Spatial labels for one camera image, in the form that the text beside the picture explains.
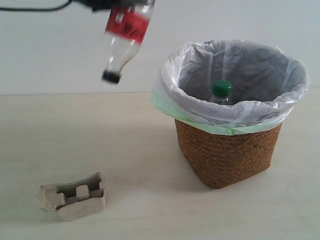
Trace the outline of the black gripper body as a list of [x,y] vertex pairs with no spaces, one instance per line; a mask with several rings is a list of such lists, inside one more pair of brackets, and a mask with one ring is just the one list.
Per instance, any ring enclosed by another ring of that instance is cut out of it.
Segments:
[[76,3],[89,8],[92,12],[109,11],[114,7],[130,7],[134,0],[75,0]]

